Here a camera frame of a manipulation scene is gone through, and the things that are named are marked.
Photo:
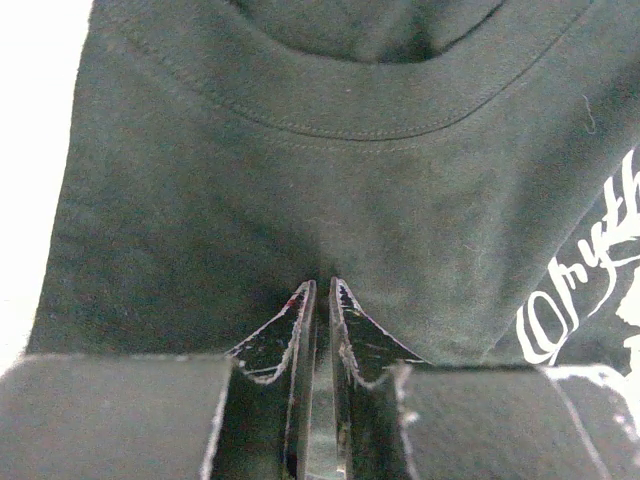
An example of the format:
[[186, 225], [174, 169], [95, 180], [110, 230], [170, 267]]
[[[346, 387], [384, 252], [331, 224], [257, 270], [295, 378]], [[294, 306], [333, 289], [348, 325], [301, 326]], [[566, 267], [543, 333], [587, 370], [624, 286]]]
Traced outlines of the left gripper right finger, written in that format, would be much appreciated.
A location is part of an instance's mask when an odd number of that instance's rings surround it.
[[635, 479], [639, 405], [603, 365], [436, 367], [329, 295], [337, 468], [348, 479]]

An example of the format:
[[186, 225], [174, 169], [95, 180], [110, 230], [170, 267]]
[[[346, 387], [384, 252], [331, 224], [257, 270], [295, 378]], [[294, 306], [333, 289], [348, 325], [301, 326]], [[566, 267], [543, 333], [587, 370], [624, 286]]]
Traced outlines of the black printed t-shirt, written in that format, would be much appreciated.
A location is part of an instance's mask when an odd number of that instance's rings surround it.
[[223, 351], [346, 281], [433, 364], [638, 329], [635, 1], [97, 1], [32, 352]]

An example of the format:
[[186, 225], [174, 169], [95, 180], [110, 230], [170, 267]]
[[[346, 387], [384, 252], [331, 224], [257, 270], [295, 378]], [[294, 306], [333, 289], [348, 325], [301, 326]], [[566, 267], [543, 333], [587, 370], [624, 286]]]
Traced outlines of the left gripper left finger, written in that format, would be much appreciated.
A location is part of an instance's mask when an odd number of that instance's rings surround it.
[[301, 479], [316, 285], [220, 356], [29, 355], [1, 379], [5, 479]]

